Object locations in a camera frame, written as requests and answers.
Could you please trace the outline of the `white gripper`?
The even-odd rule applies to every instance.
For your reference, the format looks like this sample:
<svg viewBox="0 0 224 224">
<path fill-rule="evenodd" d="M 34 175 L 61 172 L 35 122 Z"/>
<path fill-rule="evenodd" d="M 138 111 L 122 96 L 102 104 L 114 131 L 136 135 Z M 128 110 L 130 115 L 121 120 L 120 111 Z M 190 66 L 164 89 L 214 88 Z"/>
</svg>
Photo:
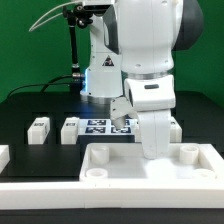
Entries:
<svg viewBox="0 0 224 224">
<path fill-rule="evenodd" d="M 126 117 L 138 119 L 143 154 L 156 159 L 168 152 L 170 144 L 171 109 L 176 105 L 174 78 L 124 82 L 125 96 L 110 102 L 110 119 L 117 129 L 126 124 Z"/>
</svg>

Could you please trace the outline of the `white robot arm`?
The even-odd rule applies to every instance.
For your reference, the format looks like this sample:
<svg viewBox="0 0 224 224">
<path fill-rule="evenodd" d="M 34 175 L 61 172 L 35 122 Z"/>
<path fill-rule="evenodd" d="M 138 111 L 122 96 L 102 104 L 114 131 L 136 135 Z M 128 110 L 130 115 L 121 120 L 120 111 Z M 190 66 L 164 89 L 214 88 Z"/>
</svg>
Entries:
<svg viewBox="0 0 224 224">
<path fill-rule="evenodd" d="M 138 120 L 144 156 L 169 148 L 175 107 L 172 53 L 186 50 L 203 31 L 198 0 L 84 0 L 92 13 L 91 59 L 85 101 L 108 103 L 115 127 Z"/>
</svg>

